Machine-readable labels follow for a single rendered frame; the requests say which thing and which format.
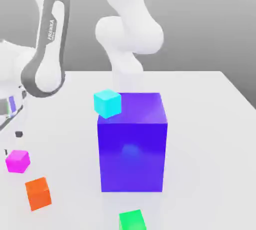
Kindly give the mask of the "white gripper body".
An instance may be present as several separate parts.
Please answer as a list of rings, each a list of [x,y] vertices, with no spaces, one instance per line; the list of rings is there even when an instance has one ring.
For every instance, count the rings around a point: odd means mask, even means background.
[[[24,132],[22,130],[16,131],[5,131],[2,134],[2,145],[4,155],[8,156],[13,150],[19,150],[23,147],[24,143]]]

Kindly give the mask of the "small orange cube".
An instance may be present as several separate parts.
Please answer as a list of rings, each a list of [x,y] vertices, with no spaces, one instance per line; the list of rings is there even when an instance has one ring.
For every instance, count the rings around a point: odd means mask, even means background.
[[[26,182],[25,188],[31,211],[52,204],[49,186],[45,177]]]

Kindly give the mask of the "small cyan cube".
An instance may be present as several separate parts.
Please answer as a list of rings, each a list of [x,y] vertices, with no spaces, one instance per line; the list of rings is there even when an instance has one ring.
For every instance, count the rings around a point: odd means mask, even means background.
[[[104,119],[122,112],[122,96],[111,89],[99,91],[93,95],[94,111]]]

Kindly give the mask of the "large blue box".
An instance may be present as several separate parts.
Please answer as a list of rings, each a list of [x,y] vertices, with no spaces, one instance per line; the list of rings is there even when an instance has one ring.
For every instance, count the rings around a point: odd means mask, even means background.
[[[121,110],[97,120],[101,190],[161,192],[168,132],[162,97],[122,93]]]

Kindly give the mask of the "small magenta cube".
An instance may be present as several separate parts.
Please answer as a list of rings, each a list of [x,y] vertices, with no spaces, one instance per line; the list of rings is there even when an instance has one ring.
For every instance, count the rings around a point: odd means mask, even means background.
[[[26,150],[13,150],[5,159],[10,173],[24,173],[30,165],[30,156]]]

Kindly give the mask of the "small green cube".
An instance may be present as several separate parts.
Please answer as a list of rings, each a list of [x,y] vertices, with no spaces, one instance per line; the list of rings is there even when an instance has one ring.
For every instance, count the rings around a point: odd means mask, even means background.
[[[120,213],[119,230],[147,230],[141,210]]]

